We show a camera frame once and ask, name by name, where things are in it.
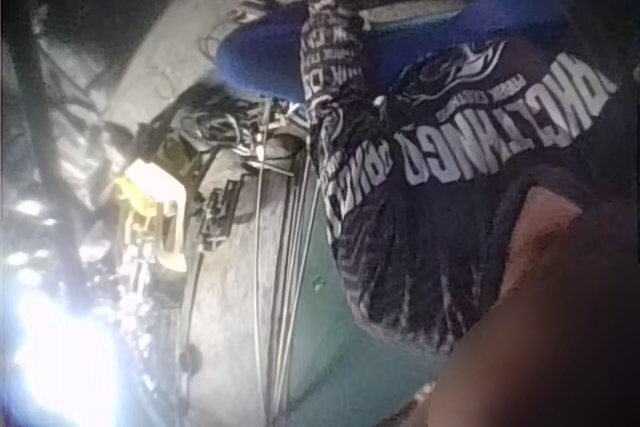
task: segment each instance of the graphic logo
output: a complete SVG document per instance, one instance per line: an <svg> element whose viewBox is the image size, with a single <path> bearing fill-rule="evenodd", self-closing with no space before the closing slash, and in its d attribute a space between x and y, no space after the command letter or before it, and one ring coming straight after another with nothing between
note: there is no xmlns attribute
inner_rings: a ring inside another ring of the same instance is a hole
<svg viewBox="0 0 640 427"><path fill-rule="evenodd" d="M419 62L407 73L413 77L407 89L413 105L435 100L456 85L484 79L498 64L505 44L504 40L460 44Z"/></svg>

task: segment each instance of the teal panel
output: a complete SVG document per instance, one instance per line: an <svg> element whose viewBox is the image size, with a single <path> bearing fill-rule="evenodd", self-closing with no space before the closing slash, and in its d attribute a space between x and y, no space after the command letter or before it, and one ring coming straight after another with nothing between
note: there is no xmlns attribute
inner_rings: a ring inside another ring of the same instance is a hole
<svg viewBox="0 0 640 427"><path fill-rule="evenodd" d="M321 206L293 339L288 425L296 427L371 427L433 380L443 362L378 342L355 325Z"/></svg>

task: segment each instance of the tangled wires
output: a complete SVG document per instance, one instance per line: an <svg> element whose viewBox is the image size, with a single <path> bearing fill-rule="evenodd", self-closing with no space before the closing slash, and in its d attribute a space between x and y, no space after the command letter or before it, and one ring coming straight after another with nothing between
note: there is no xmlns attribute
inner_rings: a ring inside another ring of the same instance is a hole
<svg viewBox="0 0 640 427"><path fill-rule="evenodd" d="M195 84L180 98L181 134L208 148L254 152L260 104L232 96L222 86Z"/></svg>

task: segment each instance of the blue chair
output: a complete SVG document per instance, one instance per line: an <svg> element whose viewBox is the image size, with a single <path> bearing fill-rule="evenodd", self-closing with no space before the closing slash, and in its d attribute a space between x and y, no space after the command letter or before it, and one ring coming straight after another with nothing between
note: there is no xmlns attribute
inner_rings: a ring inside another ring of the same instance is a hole
<svg viewBox="0 0 640 427"><path fill-rule="evenodd" d="M475 0L449 16L427 16L374 26L364 34L365 73L383 93L403 68L427 54L462 42L524 33L539 42L561 34L571 0ZM219 74L252 93L303 102L300 29L306 2L277 9L230 34L217 51Z"/></svg>

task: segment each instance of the skin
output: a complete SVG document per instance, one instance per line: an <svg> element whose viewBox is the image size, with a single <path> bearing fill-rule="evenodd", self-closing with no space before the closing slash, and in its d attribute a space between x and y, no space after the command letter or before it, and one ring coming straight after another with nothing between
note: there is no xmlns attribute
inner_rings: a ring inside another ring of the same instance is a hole
<svg viewBox="0 0 640 427"><path fill-rule="evenodd" d="M637 386L587 388L618 385L617 368L634 372L629 378L640 370L637 260L631 268L609 260L620 251L634 255L634 247L637 253L637 224L635 234L619 234L619 212L589 234L594 228L582 225L579 207L532 189L514 228L499 301L462 339L429 402L404 425L586 427L615 425L612 412L628 416L624 405L606 403L627 394L640 399ZM588 235L571 247L571 239ZM600 257L585 252L600 242L611 250L594 247ZM611 393L608 400L602 392Z"/></svg>

